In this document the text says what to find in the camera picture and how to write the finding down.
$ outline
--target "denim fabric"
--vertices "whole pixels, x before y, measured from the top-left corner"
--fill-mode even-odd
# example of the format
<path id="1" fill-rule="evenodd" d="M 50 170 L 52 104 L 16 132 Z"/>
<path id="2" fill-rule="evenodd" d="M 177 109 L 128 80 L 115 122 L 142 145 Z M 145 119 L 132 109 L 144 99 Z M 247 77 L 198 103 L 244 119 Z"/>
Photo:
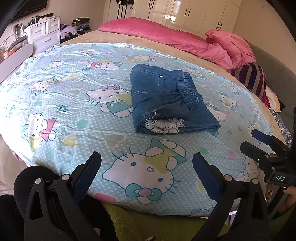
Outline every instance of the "denim fabric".
<path id="1" fill-rule="evenodd" d="M 155 134 L 145 121 L 178 118 L 180 132 L 215 132 L 221 126 L 207 109 L 189 73 L 138 64 L 131 71 L 133 125 L 137 133 Z"/>

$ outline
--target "floor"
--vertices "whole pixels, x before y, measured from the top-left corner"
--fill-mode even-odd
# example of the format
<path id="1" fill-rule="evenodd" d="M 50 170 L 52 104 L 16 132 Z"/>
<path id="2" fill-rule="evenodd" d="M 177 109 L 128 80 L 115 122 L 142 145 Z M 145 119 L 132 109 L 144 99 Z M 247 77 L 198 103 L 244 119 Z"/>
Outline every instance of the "floor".
<path id="1" fill-rule="evenodd" d="M 13 185 L 17 175 L 27 166 L 17 161 L 0 135 L 0 195 L 13 194 Z"/>

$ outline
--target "gray headboard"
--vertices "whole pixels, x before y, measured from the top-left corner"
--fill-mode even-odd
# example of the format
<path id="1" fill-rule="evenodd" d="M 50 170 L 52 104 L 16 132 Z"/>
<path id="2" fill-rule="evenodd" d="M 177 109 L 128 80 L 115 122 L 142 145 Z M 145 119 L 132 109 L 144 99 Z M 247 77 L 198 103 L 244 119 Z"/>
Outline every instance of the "gray headboard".
<path id="1" fill-rule="evenodd" d="M 296 107 L 296 75 L 269 53 L 251 43 L 249 45 L 255 54 L 256 63 L 266 73 L 268 87 L 286 106 L 279 114 L 286 127 L 293 133 L 293 107 Z"/>

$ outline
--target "white dresser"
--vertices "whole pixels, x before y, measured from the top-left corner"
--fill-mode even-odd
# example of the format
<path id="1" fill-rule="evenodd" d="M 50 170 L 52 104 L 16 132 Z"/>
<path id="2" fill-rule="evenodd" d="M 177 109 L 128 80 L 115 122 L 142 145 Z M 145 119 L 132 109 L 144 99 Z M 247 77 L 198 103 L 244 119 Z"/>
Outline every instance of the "white dresser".
<path id="1" fill-rule="evenodd" d="M 38 23 L 32 24 L 24 29 L 28 36 L 29 44 L 34 46 L 34 54 L 49 49 L 59 44 L 60 39 L 60 17 L 40 19 Z"/>

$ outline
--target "patterned fabric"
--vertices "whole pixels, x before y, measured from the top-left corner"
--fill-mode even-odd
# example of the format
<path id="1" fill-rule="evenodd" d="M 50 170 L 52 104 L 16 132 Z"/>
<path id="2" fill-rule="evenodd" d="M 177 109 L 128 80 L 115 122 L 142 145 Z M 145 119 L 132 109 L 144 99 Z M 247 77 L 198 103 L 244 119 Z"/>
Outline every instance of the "patterned fabric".
<path id="1" fill-rule="evenodd" d="M 266 75 L 259 65 L 255 63 L 246 64 L 238 69 L 233 69 L 230 73 L 247 87 L 248 90 L 257 95 L 263 103 L 267 103 L 265 92 Z"/>
<path id="2" fill-rule="evenodd" d="M 284 124 L 283 120 L 281 119 L 281 116 L 279 115 L 279 113 L 275 112 L 272 109 L 269 109 L 269 110 L 272 113 L 272 115 L 274 116 L 276 122 L 278 123 L 281 133 L 282 133 L 288 147 L 291 147 L 292 140 L 293 140 L 293 136 L 292 136 L 291 132 L 287 129 L 287 127 Z"/>
<path id="3" fill-rule="evenodd" d="M 135 133 L 130 73 L 138 63 L 189 72 L 221 128 Z M 245 89 L 181 59 L 125 43 L 54 46 L 27 59 L 0 92 L 0 133 L 8 146 L 28 164 L 59 174 L 98 151 L 102 166 L 88 194 L 104 202 L 158 215 L 208 215 L 215 201 L 192 167 L 196 152 L 223 174 L 258 178 L 265 188 L 257 163 L 239 150 L 249 141 L 271 152 L 250 135 L 253 129 L 272 135 L 258 104 Z"/>

